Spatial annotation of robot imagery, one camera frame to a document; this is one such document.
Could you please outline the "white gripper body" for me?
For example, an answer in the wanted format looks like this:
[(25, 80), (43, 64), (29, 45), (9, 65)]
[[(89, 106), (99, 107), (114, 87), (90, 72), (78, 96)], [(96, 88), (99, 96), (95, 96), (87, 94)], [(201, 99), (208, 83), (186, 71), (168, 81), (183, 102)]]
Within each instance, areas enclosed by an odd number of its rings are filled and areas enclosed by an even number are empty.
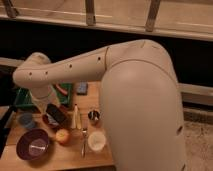
[(60, 106), (60, 101), (56, 90), (52, 85), (41, 88), (34, 88), (32, 90), (32, 102), (36, 105), (40, 112), (45, 112), (48, 104)]

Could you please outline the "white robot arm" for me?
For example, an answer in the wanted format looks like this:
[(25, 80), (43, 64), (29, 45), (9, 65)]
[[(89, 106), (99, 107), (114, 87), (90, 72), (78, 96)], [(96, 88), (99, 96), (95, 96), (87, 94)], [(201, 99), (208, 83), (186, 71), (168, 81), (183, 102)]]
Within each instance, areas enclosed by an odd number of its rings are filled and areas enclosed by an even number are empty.
[(117, 171), (187, 171), (182, 98), (162, 45), (135, 40), (56, 63), (30, 55), (15, 84), (39, 101), (57, 83), (98, 81), (100, 111)]

